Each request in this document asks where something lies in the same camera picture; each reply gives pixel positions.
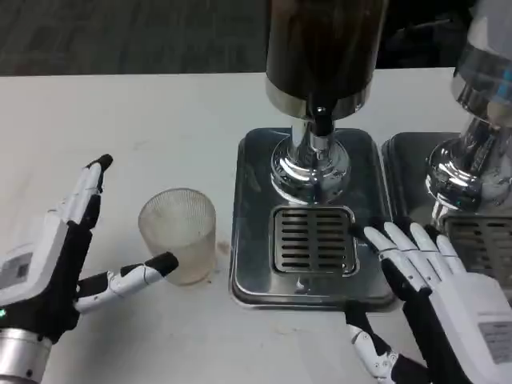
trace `white robotic hand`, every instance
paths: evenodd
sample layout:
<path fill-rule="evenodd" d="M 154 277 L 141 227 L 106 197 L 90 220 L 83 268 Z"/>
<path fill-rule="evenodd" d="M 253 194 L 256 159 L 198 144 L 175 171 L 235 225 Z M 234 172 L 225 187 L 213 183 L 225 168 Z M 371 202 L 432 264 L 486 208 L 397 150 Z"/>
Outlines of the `white robotic hand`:
<path fill-rule="evenodd" d="M 176 257 L 165 253 L 79 281 L 99 217 L 103 175 L 112 161 L 106 154 L 87 165 L 73 192 L 2 259 L 0 382 L 40 382 L 52 344 L 76 327 L 80 314 L 133 294 L 178 267 Z"/>
<path fill-rule="evenodd" d="M 427 367 L 394 352 L 372 331 L 364 308 L 349 303 L 351 341 L 367 370 L 385 383 L 512 382 L 512 309 L 498 282 L 467 273 L 446 236 L 436 234 L 436 245 L 419 224 L 407 229 L 415 243 L 392 222 L 382 231 L 388 237 L 373 227 L 364 235 L 405 302 Z"/>

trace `table surface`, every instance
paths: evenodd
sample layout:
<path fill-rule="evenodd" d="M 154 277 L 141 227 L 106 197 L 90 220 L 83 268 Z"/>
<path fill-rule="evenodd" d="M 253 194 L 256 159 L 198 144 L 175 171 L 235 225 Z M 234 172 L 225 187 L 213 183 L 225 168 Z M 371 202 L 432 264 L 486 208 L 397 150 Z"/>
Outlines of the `table surface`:
<path fill-rule="evenodd" d="M 339 127 L 381 145 L 402 131 L 459 131 L 452 69 L 378 70 L 370 100 Z M 13 228 L 72 188 L 79 169 L 114 156 L 83 276 L 149 257 L 137 228 L 157 192 L 203 191 L 218 215 L 217 266 L 180 288 L 160 282 L 80 319 L 53 348 L 44 383 L 373 383 L 343 313 L 248 310 L 228 294 L 238 142 L 289 126 L 267 101 L 264 74 L 0 78 L 0 250 Z M 374 329 L 420 358 L 397 306 Z"/>

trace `drip tray grate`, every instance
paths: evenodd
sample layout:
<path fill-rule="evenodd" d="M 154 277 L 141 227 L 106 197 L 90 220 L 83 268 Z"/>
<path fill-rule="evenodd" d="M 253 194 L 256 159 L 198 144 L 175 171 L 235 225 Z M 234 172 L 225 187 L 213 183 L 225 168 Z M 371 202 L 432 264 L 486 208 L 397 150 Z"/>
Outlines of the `drip tray grate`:
<path fill-rule="evenodd" d="M 353 274 L 357 270 L 350 212 L 344 208 L 277 208 L 274 265 L 279 272 Z"/>
<path fill-rule="evenodd" d="M 510 299 L 512 218 L 450 217 L 446 230 L 468 271 L 495 278 Z"/>

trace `plastic cup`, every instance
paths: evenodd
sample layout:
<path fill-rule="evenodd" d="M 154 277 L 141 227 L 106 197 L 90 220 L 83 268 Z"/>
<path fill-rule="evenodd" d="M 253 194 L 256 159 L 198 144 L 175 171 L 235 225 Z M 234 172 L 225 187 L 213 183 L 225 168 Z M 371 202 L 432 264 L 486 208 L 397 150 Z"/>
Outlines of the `plastic cup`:
<path fill-rule="evenodd" d="M 178 188 L 153 196 L 138 216 L 153 256 L 171 252 L 178 268 L 167 276 L 182 286 L 203 280 L 215 264 L 215 208 L 196 190 Z"/>

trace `coffee machine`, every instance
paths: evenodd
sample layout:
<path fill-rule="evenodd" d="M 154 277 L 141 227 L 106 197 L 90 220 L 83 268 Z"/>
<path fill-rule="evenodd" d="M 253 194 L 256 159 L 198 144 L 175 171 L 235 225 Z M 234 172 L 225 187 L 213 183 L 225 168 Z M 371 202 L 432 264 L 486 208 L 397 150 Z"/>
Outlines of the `coffee machine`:
<path fill-rule="evenodd" d="M 378 148 L 334 121 L 370 91 L 387 0 L 269 0 L 266 93 L 291 128 L 240 142 L 230 291 L 260 308 L 369 308 L 393 299 L 350 225 L 390 218 Z"/>
<path fill-rule="evenodd" d="M 450 236 L 512 301 L 512 3 L 481 0 L 451 84 L 462 134 L 400 133 L 382 154 L 392 214 Z"/>

